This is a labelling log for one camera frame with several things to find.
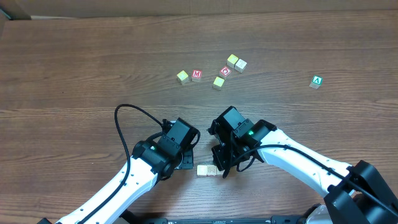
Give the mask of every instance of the yellow block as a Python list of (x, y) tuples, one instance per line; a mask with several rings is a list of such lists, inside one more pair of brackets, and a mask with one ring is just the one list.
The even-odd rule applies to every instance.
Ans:
[(216, 176), (217, 170), (217, 166), (207, 165), (207, 176)]
[(207, 166), (206, 165), (198, 165), (197, 174), (199, 177), (207, 176)]
[(225, 80), (220, 78), (220, 77), (216, 77), (216, 80), (214, 80), (213, 82), (213, 88), (217, 89), (217, 90), (221, 90), (221, 87), (223, 86)]
[(177, 74), (177, 79), (183, 84), (189, 81), (188, 74), (184, 70)]
[(229, 58), (227, 59), (227, 64), (228, 64), (228, 66), (233, 68), (237, 61), (238, 61), (238, 57), (231, 54), (229, 56)]

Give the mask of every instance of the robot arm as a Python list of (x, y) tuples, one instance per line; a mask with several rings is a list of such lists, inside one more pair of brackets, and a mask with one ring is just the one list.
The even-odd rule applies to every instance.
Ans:
[[(211, 150), (214, 164), (219, 170), (225, 170), (224, 178), (232, 166), (239, 172), (247, 169), (239, 170), (239, 164), (252, 156), (252, 162), (258, 159), (280, 167), (324, 197), (330, 217), (318, 220), (311, 217), (307, 221), (339, 224), (398, 222), (398, 199), (376, 168), (367, 162), (360, 161), (351, 166), (329, 159), (295, 142), (267, 121), (253, 124), (233, 106), (213, 120), (208, 132), (220, 142)], [(352, 198), (355, 190), (361, 194)]]
[[(142, 159), (130, 158), (131, 169), (124, 187), (103, 207), (95, 213), (86, 223), (113, 223), (120, 214), (124, 212), (130, 204), (144, 193), (148, 192), (157, 182), (158, 174), (153, 174), (150, 170), (152, 167)], [(93, 211), (101, 202), (103, 202), (123, 180), (127, 163), (109, 181), (101, 190), (99, 190), (92, 198), (84, 203), (80, 208), (71, 214), (61, 218), (57, 223), (76, 223), (84, 219), (91, 211)]]
[[(116, 116), (118, 108), (122, 106), (116, 108), (115, 122), (127, 149)], [(132, 156), (128, 157), (129, 171), (127, 162), (89, 201), (57, 223), (113, 223), (130, 204), (153, 188), (158, 181), (170, 178), (175, 169), (192, 169), (193, 147), (199, 141), (200, 132), (181, 118), (175, 122), (164, 119), (162, 129), (161, 133), (154, 134), (145, 141), (139, 141), (134, 146)], [(196, 143), (191, 144), (196, 135), (198, 136)], [(160, 137), (159, 141), (154, 142), (157, 137)]]
[[(268, 144), (281, 144), (295, 147), (296, 149), (308, 154), (314, 159), (320, 161), (324, 165), (333, 168), (337, 173), (346, 176), (349, 171), (347, 167), (351, 165), (345, 162), (335, 161), (329, 159), (313, 150), (295, 142), (288, 137), (282, 130), (277, 129), (269, 132), (264, 138), (261, 139), (261, 145)], [(297, 152), (286, 150), (283, 148), (264, 148), (259, 149), (259, 156), (263, 161), (270, 165), (277, 166), (294, 177), (298, 178), (312, 189), (314, 189), (322, 197), (326, 196), (329, 191), (330, 185), (338, 185), (341, 179), (331, 175), (325, 169), (322, 169), (306, 157), (298, 154)]]

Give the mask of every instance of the wooden cube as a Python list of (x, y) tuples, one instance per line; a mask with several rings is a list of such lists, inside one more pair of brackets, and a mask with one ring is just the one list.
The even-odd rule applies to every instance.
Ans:
[(207, 176), (213, 177), (217, 175), (217, 166), (207, 165)]
[(182, 70), (180, 73), (177, 74), (177, 80), (181, 83), (181, 84), (186, 84), (187, 82), (189, 82), (189, 76), (188, 74)]
[(219, 170), (217, 169), (217, 175), (223, 175), (223, 174), (224, 174), (224, 171), (225, 171), (225, 170), (219, 171)]
[(220, 70), (220, 77), (227, 79), (227, 77), (231, 74), (231, 69), (229, 69), (227, 66), (224, 66), (221, 70)]
[(323, 78), (314, 75), (312, 78), (312, 82), (310, 83), (310, 87), (314, 89), (318, 89), (322, 85)]
[(198, 177), (207, 177), (207, 165), (198, 165), (197, 168)]
[(216, 77), (216, 80), (214, 80), (213, 82), (213, 88), (215, 88), (216, 90), (221, 90), (221, 87), (223, 86), (225, 80), (220, 78), (220, 77)]
[(246, 65), (247, 63), (244, 60), (239, 59), (238, 62), (236, 62), (235, 64), (235, 70), (242, 73), (243, 70), (246, 68)]
[(235, 63), (236, 63), (237, 61), (238, 61), (238, 57), (235, 56), (235, 55), (233, 55), (233, 54), (231, 54), (231, 55), (229, 56), (229, 58), (227, 59), (226, 64), (227, 64), (229, 67), (234, 68)]
[(194, 70), (192, 72), (192, 81), (200, 82), (200, 79), (201, 79), (201, 70)]

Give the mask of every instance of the wooden table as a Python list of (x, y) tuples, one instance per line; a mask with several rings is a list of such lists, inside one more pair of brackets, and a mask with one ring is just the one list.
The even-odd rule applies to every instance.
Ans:
[[(0, 41), (0, 222), (55, 222), (125, 163), (113, 112), (120, 103), (181, 117), (210, 163), (211, 121), (234, 105), (330, 158), (375, 165), (398, 194), (397, 11), (10, 21)], [(248, 62), (223, 90), (212, 82), (230, 54)], [(181, 86), (176, 74), (203, 70)], [(314, 75), (324, 78), (308, 87)], [(159, 130), (121, 110), (130, 150)], [(134, 202), (167, 218), (269, 217), (323, 202), (285, 171), (255, 162), (243, 173), (176, 171)]]

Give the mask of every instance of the green block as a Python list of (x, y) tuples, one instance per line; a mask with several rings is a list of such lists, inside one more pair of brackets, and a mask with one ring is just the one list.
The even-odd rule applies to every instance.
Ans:
[(312, 83), (317, 84), (317, 85), (322, 85), (322, 77), (314, 75), (312, 78)]

